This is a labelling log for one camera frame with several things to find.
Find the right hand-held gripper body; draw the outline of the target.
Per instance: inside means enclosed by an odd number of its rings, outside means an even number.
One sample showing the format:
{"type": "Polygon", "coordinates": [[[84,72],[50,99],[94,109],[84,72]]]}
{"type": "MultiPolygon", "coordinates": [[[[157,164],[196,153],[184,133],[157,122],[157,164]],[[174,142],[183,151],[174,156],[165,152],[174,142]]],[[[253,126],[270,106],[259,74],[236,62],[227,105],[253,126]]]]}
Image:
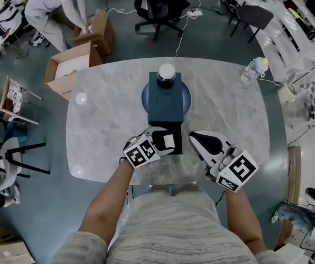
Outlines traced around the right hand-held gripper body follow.
{"type": "Polygon", "coordinates": [[[246,150],[242,151],[221,132],[196,130],[188,137],[205,163],[205,176],[233,193],[238,192],[259,169],[246,150]]]}

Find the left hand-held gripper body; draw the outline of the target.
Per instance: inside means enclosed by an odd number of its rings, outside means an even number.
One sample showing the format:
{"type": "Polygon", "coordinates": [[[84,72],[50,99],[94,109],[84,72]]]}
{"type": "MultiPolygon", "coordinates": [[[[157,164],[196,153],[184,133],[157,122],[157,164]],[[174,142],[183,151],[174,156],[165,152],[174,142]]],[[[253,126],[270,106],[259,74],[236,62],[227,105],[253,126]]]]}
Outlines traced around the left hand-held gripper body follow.
{"type": "Polygon", "coordinates": [[[172,131],[150,126],[141,134],[128,139],[123,148],[123,157],[137,169],[172,154],[175,148],[172,131]]]}

